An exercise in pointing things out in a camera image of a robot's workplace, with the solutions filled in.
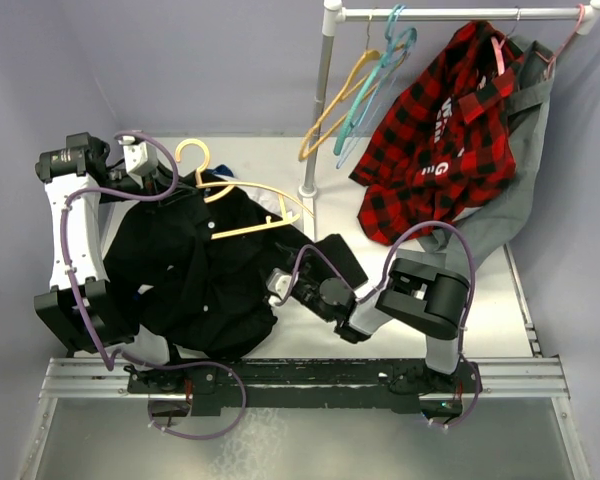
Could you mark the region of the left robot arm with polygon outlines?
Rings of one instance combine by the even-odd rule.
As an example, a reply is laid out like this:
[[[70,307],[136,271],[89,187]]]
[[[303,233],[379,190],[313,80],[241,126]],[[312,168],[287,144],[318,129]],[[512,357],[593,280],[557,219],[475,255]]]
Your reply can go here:
[[[123,149],[122,177],[106,166],[109,144],[87,132],[69,135],[64,148],[40,154],[35,173],[52,215],[53,268],[47,292],[34,298],[37,316],[70,353],[97,354],[107,369],[117,358],[152,368],[151,381],[164,392],[182,387],[184,365],[170,358],[167,340],[123,316],[105,270],[99,206],[102,200],[158,202],[172,194],[179,174],[150,186],[159,174],[158,157],[174,156],[156,139],[127,130],[116,134]]]

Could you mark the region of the black button shirt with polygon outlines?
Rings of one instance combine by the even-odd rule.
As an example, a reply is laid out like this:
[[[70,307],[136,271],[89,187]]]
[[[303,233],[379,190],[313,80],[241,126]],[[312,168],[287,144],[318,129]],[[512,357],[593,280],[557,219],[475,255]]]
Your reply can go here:
[[[105,270],[124,317],[212,359],[238,359],[277,322],[267,278],[274,268],[292,269],[310,240],[294,226],[211,240],[213,214],[194,192],[167,207],[135,204],[105,255]]]

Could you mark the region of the beige wooden hanger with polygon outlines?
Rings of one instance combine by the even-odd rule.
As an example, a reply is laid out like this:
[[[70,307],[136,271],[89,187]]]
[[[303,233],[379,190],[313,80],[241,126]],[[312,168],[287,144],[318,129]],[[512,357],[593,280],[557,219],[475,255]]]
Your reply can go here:
[[[174,157],[177,164],[182,162],[184,150],[188,147],[196,147],[202,152],[203,156],[201,164],[193,171],[192,187],[201,194],[203,204],[209,207],[213,214],[213,220],[209,226],[211,240],[244,237],[267,230],[293,226],[305,217],[310,220],[314,219],[314,217],[310,218],[307,214],[296,215],[291,218],[281,218],[270,214],[238,188],[235,188],[232,193],[227,193],[227,189],[225,189],[220,194],[219,199],[214,199],[212,195],[217,194],[221,189],[219,187],[203,189],[201,186],[196,185],[194,177],[195,172],[205,172],[210,166],[210,149],[200,139],[186,138],[176,146]]]

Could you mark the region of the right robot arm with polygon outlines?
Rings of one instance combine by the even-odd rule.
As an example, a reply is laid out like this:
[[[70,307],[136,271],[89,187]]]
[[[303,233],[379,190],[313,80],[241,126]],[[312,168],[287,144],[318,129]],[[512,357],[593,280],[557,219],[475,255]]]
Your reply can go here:
[[[344,279],[318,279],[294,273],[288,295],[326,322],[351,344],[367,341],[396,320],[425,336],[423,376],[436,391],[460,383],[462,337],[473,300],[473,279],[437,266],[396,258],[385,271],[385,283],[364,298]]]

